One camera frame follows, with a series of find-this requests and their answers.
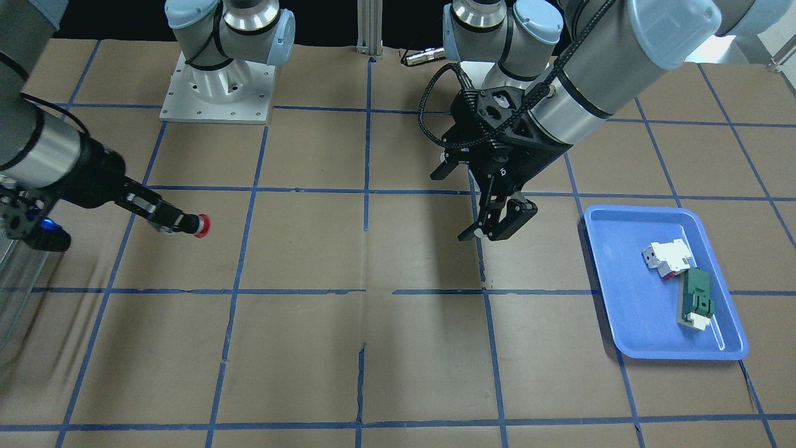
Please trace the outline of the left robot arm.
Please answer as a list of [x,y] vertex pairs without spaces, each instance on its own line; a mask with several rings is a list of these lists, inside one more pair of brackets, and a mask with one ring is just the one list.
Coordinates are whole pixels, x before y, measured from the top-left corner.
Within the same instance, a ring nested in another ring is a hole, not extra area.
[[481,196],[458,240],[506,240],[537,213],[521,192],[711,36],[757,35],[790,1],[453,1],[444,65],[419,106],[443,148],[430,174],[466,167]]

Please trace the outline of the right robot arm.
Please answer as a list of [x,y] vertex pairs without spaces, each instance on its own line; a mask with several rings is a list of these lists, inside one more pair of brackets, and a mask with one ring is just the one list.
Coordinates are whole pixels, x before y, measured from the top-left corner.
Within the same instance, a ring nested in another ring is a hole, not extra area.
[[[23,92],[66,1],[2,2],[2,222],[11,239],[55,236],[49,219],[60,200],[97,208],[107,202],[163,233],[210,232],[207,215],[182,212],[128,178],[123,157],[93,139],[84,125],[70,126]],[[167,1],[169,28],[194,73],[227,74],[244,62],[281,66],[295,42],[295,14],[278,1]]]

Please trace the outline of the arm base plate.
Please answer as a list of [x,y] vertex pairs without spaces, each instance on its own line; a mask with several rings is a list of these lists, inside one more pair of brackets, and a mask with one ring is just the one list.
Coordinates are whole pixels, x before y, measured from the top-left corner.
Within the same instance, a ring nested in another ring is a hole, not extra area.
[[262,124],[269,121],[278,68],[233,60],[202,71],[180,54],[159,118],[168,123]]
[[467,74],[475,89],[483,89],[485,87],[485,79],[494,65],[494,62],[475,62],[475,60],[460,62],[461,71]]

